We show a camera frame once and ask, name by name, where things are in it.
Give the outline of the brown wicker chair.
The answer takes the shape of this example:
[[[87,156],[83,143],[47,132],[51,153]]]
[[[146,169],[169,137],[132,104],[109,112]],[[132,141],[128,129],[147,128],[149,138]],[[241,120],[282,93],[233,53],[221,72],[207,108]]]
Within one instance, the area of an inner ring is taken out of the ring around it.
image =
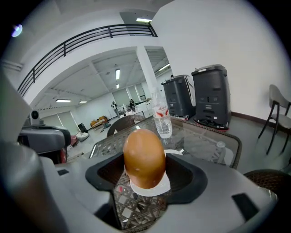
[[[291,208],[291,175],[278,170],[260,169],[247,172],[244,176],[257,186],[275,193],[280,203]]]

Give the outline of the small white plate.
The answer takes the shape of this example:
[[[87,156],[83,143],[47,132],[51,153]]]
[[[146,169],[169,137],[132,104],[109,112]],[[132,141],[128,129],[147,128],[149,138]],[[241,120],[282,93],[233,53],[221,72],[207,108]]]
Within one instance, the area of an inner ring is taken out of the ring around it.
[[[146,197],[158,196],[171,189],[170,180],[166,174],[166,154],[182,155],[184,149],[166,149],[163,152],[153,150],[138,155],[125,156],[125,171],[130,179],[132,190]]]

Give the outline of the clear plastic water bottle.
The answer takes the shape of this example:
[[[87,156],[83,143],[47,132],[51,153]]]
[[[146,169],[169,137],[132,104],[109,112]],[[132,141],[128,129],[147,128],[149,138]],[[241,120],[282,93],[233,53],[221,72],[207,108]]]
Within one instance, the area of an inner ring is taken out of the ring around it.
[[[172,123],[168,105],[158,87],[154,89],[151,96],[152,115],[157,131],[161,138],[167,139],[172,135]]]

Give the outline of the wicker glass-top table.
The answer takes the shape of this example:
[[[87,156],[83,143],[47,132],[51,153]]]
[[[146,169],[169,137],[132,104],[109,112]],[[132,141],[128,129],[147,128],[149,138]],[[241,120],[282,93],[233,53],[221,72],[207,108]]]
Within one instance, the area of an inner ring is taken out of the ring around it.
[[[172,135],[163,139],[164,149],[184,149],[178,157],[198,158],[223,166],[237,168],[242,144],[231,134],[217,130],[172,119]],[[90,157],[114,156],[121,152],[127,137],[135,130],[142,128],[156,132],[156,126],[152,117],[143,121],[135,121],[135,125],[115,131],[113,135],[97,142]],[[166,199],[171,194],[172,188],[164,194],[146,197],[135,193],[130,186],[130,179],[124,171],[114,188],[114,201],[121,223],[121,231],[124,233],[137,233],[149,229],[164,214],[167,208]]]

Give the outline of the grey chair with black legs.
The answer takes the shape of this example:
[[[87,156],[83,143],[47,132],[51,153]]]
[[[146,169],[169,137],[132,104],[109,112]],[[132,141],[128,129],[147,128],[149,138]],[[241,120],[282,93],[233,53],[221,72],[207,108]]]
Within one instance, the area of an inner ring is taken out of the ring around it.
[[[270,123],[270,120],[275,121],[275,127],[272,134],[270,145],[266,151],[266,154],[268,155],[271,147],[273,145],[275,136],[279,130],[279,127],[282,127],[286,129],[286,140],[285,144],[283,146],[283,149],[281,153],[283,153],[286,149],[289,137],[291,135],[291,118],[287,116],[289,110],[291,109],[291,101],[287,100],[282,93],[280,92],[279,88],[276,85],[271,84],[269,86],[269,106],[271,108],[271,111],[269,113],[269,116],[267,118],[267,121],[265,122],[262,131],[260,132],[258,139],[261,138],[262,134],[266,130],[266,127]]]

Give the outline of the black railing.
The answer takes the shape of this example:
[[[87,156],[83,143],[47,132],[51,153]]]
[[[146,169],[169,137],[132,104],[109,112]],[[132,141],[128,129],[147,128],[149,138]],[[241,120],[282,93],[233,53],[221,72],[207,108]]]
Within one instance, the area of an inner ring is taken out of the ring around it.
[[[60,43],[44,55],[28,72],[17,91],[25,96],[27,91],[35,84],[37,78],[54,62],[76,49],[89,43],[104,39],[112,39],[121,36],[150,36],[157,37],[157,33],[151,24],[116,24],[94,28],[77,34]]]

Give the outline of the brown egg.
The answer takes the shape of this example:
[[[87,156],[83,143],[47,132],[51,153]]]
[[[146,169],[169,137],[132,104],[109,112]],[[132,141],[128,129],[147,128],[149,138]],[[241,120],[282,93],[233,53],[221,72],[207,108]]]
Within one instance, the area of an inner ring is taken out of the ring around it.
[[[130,180],[140,188],[159,184],[166,170],[166,155],[158,136],[148,129],[137,129],[123,146],[124,166]]]

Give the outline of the yellow sofa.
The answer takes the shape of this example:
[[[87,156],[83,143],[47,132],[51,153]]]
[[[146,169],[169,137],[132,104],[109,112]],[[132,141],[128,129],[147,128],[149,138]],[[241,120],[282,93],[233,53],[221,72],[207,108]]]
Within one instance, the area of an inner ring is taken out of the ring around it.
[[[108,118],[106,116],[101,116],[99,117],[98,119],[96,120],[93,120],[91,123],[90,123],[90,126],[91,128],[95,128],[95,127],[98,127],[99,125],[102,125],[103,123],[107,122],[108,121]]]

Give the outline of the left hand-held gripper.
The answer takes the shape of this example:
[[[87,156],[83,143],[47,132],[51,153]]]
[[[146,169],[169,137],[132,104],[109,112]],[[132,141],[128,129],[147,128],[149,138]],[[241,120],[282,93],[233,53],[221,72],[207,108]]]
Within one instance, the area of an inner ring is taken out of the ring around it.
[[[30,126],[21,129],[17,142],[45,154],[66,149],[71,144],[71,135],[64,127]]]

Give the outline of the black wheeled machine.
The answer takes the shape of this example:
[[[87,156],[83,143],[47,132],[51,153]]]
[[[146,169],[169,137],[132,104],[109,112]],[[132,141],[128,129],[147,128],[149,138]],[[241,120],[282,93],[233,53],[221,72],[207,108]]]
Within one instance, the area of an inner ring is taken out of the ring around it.
[[[172,117],[190,119],[196,114],[194,83],[188,75],[173,76],[161,85]]]
[[[227,69],[215,64],[195,69],[191,75],[196,98],[194,121],[217,130],[228,130],[231,94]]]

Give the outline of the wicker chair back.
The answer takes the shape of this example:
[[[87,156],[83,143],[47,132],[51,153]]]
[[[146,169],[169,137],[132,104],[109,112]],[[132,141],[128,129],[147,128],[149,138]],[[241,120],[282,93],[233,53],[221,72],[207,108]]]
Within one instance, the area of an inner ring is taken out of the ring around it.
[[[119,132],[119,131],[121,131],[123,129],[131,127],[132,125],[135,125],[135,121],[140,122],[140,121],[143,121],[145,119],[146,118],[144,116],[140,116],[140,115],[124,116],[121,119],[119,119],[116,122],[114,122],[110,126],[106,137],[109,137],[109,136],[113,135],[115,131]]]

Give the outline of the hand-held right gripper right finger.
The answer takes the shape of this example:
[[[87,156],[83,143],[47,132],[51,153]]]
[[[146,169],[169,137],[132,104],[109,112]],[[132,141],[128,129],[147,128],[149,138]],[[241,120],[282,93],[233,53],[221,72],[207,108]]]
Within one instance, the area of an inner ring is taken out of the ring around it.
[[[172,192],[156,233],[254,233],[277,197],[233,168],[167,154]]]

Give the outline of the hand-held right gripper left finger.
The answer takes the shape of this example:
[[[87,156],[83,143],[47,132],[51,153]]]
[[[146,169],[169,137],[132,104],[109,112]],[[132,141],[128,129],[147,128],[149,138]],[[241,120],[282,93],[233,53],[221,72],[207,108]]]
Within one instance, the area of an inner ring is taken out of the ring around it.
[[[121,152],[63,165],[41,157],[45,180],[68,230],[120,230],[114,201],[123,168]]]

